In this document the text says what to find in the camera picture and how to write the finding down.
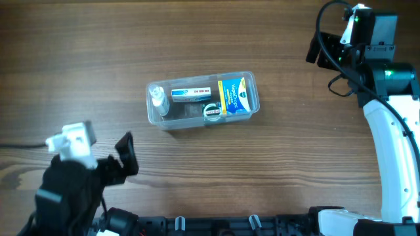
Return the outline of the white spray bottle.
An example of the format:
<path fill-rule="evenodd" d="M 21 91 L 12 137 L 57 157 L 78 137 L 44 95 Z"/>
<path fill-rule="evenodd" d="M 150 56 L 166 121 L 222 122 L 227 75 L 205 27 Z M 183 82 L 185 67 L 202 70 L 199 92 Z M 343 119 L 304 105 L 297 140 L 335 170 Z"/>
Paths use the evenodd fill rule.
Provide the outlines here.
<path fill-rule="evenodd" d="M 157 112 L 162 117 L 166 116 L 169 112 L 170 105 L 163 87 L 158 85 L 151 85 L 148 91 L 152 96 L 152 103 Z"/>

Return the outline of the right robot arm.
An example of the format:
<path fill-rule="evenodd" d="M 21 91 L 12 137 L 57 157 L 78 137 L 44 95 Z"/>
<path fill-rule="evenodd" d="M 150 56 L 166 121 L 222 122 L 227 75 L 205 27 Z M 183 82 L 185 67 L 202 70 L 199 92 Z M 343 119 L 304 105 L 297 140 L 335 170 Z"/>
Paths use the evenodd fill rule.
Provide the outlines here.
<path fill-rule="evenodd" d="M 388 40 L 340 42 L 317 31 L 306 61 L 339 71 L 356 94 L 373 136 L 381 178 L 381 215 L 319 208 L 320 235 L 419 234 L 419 85 L 415 69 L 393 61 Z"/>

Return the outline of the white Panadol box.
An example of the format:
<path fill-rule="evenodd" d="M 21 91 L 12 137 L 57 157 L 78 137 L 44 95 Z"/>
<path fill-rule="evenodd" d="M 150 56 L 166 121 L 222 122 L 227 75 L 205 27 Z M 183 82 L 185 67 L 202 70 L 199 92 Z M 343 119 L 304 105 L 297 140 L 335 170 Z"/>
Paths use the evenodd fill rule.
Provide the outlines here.
<path fill-rule="evenodd" d="M 174 102 L 201 102 L 211 99 L 211 88 L 180 88 L 171 91 Z"/>

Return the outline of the clear plastic container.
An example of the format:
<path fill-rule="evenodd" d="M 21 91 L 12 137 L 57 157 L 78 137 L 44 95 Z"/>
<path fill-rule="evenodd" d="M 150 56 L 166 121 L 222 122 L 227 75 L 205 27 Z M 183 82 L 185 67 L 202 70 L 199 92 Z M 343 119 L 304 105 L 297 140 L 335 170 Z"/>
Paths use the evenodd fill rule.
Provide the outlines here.
<path fill-rule="evenodd" d="M 202 113 L 202 105 L 210 103 L 220 103 L 218 81 L 228 80 L 238 77 L 245 78 L 247 87 L 247 97 L 251 111 L 248 113 L 237 113 L 235 115 L 223 115 L 216 122 L 207 122 L 204 120 Z M 151 85 L 163 87 L 168 101 L 169 112 L 162 117 L 152 103 L 152 96 L 148 89 Z M 174 102 L 171 98 L 173 89 L 190 89 L 190 88 L 211 88 L 211 99 L 201 102 Z M 237 71 L 231 73 L 219 73 L 213 75 L 200 75 L 195 77 L 185 77 L 179 79 L 170 79 L 166 81 L 156 81 L 150 83 L 146 87 L 146 103 L 148 110 L 149 122 L 163 130 L 175 130 L 181 128 L 203 127 L 221 123 L 229 123 L 234 121 L 244 121 L 249 119 L 252 114 L 256 113 L 260 108 L 259 95 L 255 76 L 250 71 Z"/>

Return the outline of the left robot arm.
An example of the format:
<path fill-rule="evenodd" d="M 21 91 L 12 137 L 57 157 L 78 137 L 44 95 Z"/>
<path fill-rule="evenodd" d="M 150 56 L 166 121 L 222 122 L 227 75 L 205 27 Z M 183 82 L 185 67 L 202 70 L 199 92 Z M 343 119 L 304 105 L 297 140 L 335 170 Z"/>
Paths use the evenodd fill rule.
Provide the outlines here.
<path fill-rule="evenodd" d="M 108 186 L 124 184 L 138 174 L 133 135 L 127 132 L 115 145 L 117 160 L 109 155 L 86 167 L 81 159 L 65 159 L 56 154 L 45 170 L 35 194 L 35 211 L 19 235 L 87 235 L 94 228 L 99 206 L 106 221 L 112 219 L 103 192 Z"/>

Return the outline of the green Zam-Buk box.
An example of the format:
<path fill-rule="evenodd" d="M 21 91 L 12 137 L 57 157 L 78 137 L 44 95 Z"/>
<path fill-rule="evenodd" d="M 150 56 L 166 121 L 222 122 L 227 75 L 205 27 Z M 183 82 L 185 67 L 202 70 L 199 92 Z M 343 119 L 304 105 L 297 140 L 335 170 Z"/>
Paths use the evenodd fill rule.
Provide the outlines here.
<path fill-rule="evenodd" d="M 221 118 L 221 104 L 219 102 L 202 105 L 204 120 L 207 122 L 216 122 Z"/>

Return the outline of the blue VapoDrops box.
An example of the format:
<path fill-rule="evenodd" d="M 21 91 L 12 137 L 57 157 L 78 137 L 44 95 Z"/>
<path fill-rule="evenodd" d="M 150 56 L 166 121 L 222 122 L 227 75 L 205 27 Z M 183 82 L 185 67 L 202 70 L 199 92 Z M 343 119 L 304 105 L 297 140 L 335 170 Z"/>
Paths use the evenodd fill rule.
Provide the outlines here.
<path fill-rule="evenodd" d="M 218 81 L 220 108 L 223 115 L 251 111 L 244 77 Z"/>

